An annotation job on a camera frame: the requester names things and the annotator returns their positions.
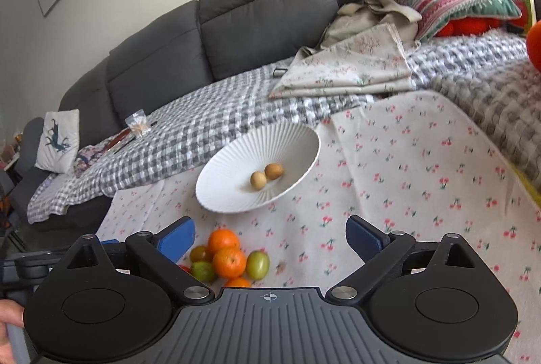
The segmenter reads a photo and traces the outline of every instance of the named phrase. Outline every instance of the floral fabric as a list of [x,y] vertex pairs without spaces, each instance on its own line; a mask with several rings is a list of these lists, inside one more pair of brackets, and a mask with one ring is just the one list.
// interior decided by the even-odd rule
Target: floral fabric
[[294,62],[269,98],[408,91],[411,76],[396,27],[381,24]]
[[335,114],[317,132],[316,166],[268,207],[240,215],[202,209],[194,193],[199,167],[117,192],[98,236],[124,240],[190,216],[196,245],[225,227],[247,253],[269,253],[270,272],[254,286],[319,286],[325,293],[362,265],[344,234],[351,214],[421,241],[460,233],[517,304],[520,322],[506,357],[541,362],[541,212],[483,132],[430,91]]

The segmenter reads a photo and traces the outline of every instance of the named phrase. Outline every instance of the white bowl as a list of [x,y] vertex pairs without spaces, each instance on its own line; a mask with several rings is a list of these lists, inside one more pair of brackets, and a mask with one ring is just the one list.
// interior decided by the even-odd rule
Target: white bowl
[[[295,187],[312,169],[321,143],[301,123],[280,122],[255,129],[221,149],[199,174],[195,194],[211,212],[241,213],[263,207]],[[253,172],[280,163],[283,175],[262,190],[250,184]]]

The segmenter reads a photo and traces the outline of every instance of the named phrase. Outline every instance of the human hand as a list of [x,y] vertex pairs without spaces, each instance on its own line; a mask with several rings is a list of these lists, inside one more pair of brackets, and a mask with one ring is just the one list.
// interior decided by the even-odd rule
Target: human hand
[[7,324],[23,327],[23,308],[11,300],[0,300],[0,364],[16,364],[7,338]]

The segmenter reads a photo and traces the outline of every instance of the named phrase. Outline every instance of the circular pad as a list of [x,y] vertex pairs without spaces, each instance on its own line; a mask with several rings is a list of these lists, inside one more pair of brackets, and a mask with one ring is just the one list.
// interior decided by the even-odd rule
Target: circular pad
[[426,269],[385,283],[366,312],[375,332],[394,348],[429,362],[475,362],[497,354],[518,318],[495,277],[459,267]]
[[126,300],[118,292],[110,289],[85,289],[72,294],[62,310],[66,317],[77,323],[97,324],[112,320],[119,315],[126,305]]
[[479,304],[474,297],[454,288],[424,291],[417,296],[415,304],[421,314],[438,323],[462,323],[479,310]]

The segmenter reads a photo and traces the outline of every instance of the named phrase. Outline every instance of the horse print pillow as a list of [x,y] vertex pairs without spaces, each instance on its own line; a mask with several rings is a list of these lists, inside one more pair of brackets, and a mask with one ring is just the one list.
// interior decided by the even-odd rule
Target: horse print pillow
[[45,114],[36,167],[55,173],[71,169],[79,151],[79,110]]

